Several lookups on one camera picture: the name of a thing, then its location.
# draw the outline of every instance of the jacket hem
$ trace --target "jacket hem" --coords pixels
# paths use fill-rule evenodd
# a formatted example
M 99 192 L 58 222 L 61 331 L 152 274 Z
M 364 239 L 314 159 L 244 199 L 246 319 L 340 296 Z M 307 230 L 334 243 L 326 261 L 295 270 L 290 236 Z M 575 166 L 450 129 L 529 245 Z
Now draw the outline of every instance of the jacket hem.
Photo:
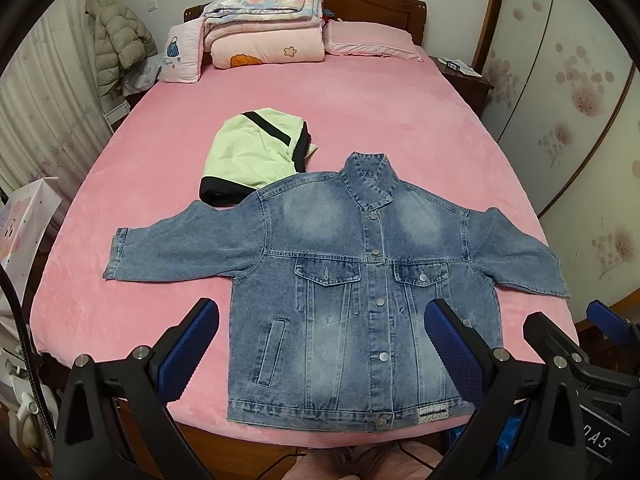
M 200 200 L 213 207 L 237 205 L 255 189 L 217 176 L 203 176 L 200 180 Z
M 430 402 L 396 412 L 310 410 L 229 399 L 226 418 L 233 422 L 283 430 L 373 433 L 398 430 L 459 415 L 470 415 L 474 409 L 471 403 L 460 397 Z M 383 425 L 380 424 L 382 418 L 386 420 Z

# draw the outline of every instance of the puffer jacket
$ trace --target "puffer jacket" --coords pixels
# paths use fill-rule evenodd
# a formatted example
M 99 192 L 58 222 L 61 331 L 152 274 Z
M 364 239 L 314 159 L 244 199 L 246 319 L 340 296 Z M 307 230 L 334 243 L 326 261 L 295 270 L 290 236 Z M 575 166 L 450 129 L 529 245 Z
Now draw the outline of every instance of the puffer jacket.
M 95 18 L 95 71 L 100 97 L 116 84 L 121 70 L 158 53 L 156 42 L 135 13 L 116 0 L 86 0 Z

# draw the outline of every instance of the chest pocket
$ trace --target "chest pocket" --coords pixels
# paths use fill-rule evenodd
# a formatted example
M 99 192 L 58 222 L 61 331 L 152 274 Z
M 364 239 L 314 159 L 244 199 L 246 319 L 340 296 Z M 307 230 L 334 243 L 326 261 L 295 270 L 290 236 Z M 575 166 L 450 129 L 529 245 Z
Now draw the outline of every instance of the chest pocket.
M 421 316 L 431 300 L 450 304 L 447 264 L 395 264 L 396 305 L 401 314 Z
M 314 322 L 330 324 L 358 314 L 360 264 L 322 258 L 296 260 L 297 310 Z

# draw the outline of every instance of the white pillow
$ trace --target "white pillow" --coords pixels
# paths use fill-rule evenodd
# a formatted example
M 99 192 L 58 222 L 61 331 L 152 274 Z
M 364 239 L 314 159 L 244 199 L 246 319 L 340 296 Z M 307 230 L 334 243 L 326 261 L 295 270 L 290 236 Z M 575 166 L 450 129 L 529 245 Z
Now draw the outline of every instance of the white pillow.
M 195 83 L 200 79 L 204 51 L 203 26 L 204 18 L 198 18 L 169 29 L 158 78 L 160 81 Z

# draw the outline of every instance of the jacket collar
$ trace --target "jacket collar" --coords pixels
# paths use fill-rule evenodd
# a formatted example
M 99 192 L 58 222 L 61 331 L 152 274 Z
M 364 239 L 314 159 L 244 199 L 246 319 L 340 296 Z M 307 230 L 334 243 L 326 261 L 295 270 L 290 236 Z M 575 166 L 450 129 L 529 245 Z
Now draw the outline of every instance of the jacket collar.
M 340 170 L 345 186 L 365 211 L 388 204 L 398 176 L 383 153 L 351 153 Z

